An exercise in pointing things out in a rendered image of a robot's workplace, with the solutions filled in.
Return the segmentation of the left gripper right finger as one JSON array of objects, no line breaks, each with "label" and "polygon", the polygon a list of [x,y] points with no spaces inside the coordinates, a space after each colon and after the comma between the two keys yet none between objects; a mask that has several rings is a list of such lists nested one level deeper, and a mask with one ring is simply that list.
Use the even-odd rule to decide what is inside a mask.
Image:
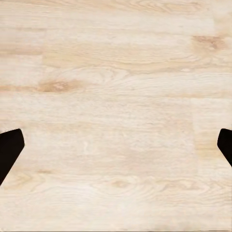
[{"label": "left gripper right finger", "polygon": [[232,166],[232,130],[225,128],[221,129],[218,136],[217,146]]}]

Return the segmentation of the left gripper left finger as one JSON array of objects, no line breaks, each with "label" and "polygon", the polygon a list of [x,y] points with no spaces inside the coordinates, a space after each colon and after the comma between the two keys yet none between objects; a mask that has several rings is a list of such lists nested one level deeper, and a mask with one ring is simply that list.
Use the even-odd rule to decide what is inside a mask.
[{"label": "left gripper left finger", "polygon": [[0,134],[0,185],[24,147],[25,142],[21,129],[15,129]]}]

